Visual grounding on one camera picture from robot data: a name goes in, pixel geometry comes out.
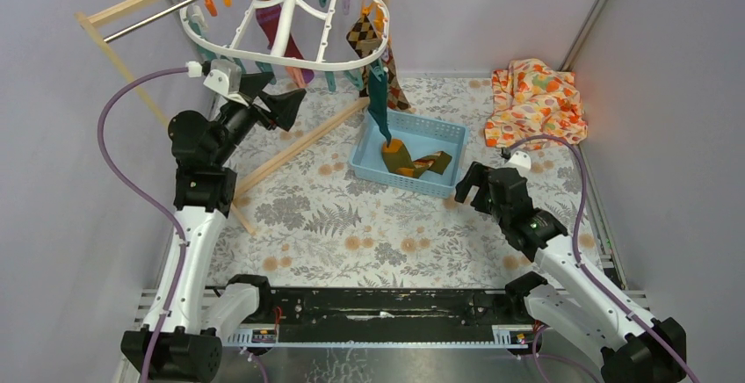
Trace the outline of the white plastic clip hanger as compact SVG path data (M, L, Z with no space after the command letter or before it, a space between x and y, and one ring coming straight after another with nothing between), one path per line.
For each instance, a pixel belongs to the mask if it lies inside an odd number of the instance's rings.
M194 32L189 26L191 21L190 7L178 11L187 36L199 47L217 55L226 56L229 59L242 59L258 61L262 63L281 65L297 69L306 69L323 72L344 72L367 67L377 60L381 60L384 54L377 50L364 59L357 57L350 61L328 61L326 52L329 46L329 34L333 28L334 16L337 13L336 4L340 0L328 0L324 11L318 10L308 4L305 0L251 0L249 8L244 12L241 24L235 30L235 36L227 46L220 46L207 40L199 33ZM383 0L362 0L363 6L360 13L366 14L372 21L378 35L382 38L381 49L384 53L390 46L389 36L389 11ZM296 11L303 11L322 22L321 37L314 59L303 59L298 55L289 54L287 49L292 41L293 16ZM269 52L267 54L242 50L238 46L247 32L249 23L256 20L270 29L268 34Z

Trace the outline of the dark teal sock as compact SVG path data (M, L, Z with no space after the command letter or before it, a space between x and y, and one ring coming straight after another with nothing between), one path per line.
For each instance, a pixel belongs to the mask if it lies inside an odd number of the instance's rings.
M376 61L370 65L368 74L367 92L370 98L368 112L378 126L380 134L387 143L392 140L392 135L387 122L387 72Z

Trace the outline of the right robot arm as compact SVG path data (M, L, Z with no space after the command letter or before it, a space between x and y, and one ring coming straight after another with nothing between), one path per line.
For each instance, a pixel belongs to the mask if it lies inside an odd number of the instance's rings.
M527 180L511 167L472 163L455 186L463 202L493 217L507 243L538 266L505 286L503 309L517 323L531 318L556 330L599 368L605 382L680 382L687 378L686 333L659 320L575 252L567 228L535 207Z

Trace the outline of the light blue plastic basket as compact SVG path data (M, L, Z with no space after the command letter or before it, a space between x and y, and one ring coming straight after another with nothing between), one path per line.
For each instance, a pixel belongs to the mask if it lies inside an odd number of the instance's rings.
M458 182L469 138L466 126L405 112L389 111L388 128L403 142L412 159L444 152L452 159L441 174L426 171L419 178L404 177L387 170L381 154L386 142L370 115L365 116L349 164L360 179L446 199Z

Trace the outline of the olive orange sock in basket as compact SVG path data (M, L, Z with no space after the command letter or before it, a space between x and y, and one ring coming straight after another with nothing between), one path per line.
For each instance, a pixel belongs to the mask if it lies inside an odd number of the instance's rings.
M443 175L452 162L452 156L445 151L437 151L414 159L404 142L399 139L384 141L380 153L389 173L416 179L420 178L424 172Z

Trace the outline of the orange floral cloth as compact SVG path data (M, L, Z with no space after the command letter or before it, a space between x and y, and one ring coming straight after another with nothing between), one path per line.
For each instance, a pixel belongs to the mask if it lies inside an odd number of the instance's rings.
M539 134L578 144L588 122L575 73L548 67L536 58L513 60L491 75L494 110L484 127L485 143L506 148Z

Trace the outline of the argyle brown sock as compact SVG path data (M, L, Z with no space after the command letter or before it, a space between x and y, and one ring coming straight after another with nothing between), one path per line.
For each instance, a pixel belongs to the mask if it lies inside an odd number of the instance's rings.
M384 54L381 49L382 38L378 35L372 21L366 14L362 14L358 18L345 38L360 59L366 58L377 50L380 50L380 54Z

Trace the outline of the wooden drying rack frame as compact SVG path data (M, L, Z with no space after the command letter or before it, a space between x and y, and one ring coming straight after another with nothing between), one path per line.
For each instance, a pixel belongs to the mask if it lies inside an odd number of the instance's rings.
M154 113L156 118L161 123L164 123L166 121L163 115L163 112L156 105L156 103L150 97L150 95L144 89L141 88L141 85L157 77L166 76L167 73L166 71L161 70L161 71L156 71L155 73L143 76L141 78L135 78L133 74L131 73L131 71L127 68L125 63L120 59L119 55L111 48L110 46L111 43L103 42L104 37L98 31L101 25L100 26L92 25L90 21L88 20L88 17L89 16L86 16L81 12L78 12L76 14L76 18L77 18L79 25L89 34L90 38L98 45L101 51L110 59L112 64L117 68L120 74L123 75L124 78L128 81L127 85L125 85L114 96L112 96L112 98L105 105L105 108L103 109L103 111L101 112L99 116L97 138L98 138L98 143L99 143L99 149L102 153L102 156L104 157L104 160L107 162L107 165L109 166L111 171L115 173L115 175L119 178L119 180L123 184L129 186L131 190L133 190L142 199L144 199L146 202L148 202L150 205L156 208L160 213L162 213L166 217L166 219L171 222L175 230L180 230L181 226L180 224L178 224L175 218L175 215L171 210L167 209L164 205L159 203L157 200L153 199L147 193L143 192L140 187L136 186L129 178L125 177L121 173L121 170L113 163L113 160L109 155L109 152L105 146L105 137L104 137L105 121L108 116L108 113L113 108L113 105L121 97L123 97L126 93L128 93L130 90L135 90L137 92L140 99L145 103L145 105L149 108L149 110L152 113Z

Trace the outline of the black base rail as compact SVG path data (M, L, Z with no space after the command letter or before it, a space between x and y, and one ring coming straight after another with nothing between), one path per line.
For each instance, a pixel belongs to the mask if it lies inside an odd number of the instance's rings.
M535 328L501 290L278 287L224 344L522 350Z

